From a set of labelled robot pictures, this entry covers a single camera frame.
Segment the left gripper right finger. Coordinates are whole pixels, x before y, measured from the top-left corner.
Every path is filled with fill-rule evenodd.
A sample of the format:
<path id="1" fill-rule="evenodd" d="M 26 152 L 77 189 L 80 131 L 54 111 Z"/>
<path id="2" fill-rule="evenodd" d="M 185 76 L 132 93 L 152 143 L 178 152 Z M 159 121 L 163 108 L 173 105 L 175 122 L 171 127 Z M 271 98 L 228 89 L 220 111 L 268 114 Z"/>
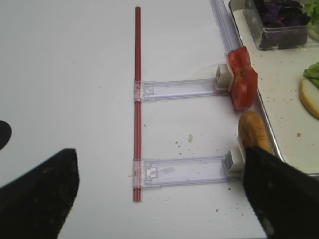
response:
<path id="1" fill-rule="evenodd" d="M 243 186 L 269 239 L 319 237 L 319 182 L 269 152 L 248 147 Z"/>

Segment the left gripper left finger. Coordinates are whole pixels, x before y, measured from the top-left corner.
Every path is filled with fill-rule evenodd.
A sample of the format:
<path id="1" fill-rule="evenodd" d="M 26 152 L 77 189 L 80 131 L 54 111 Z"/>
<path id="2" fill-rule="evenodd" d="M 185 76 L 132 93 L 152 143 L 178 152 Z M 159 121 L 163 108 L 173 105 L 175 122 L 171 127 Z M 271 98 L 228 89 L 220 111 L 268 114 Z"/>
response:
<path id="1" fill-rule="evenodd" d="M 0 189 L 2 239 L 56 239 L 79 189 L 75 149 L 63 149 Z"/>

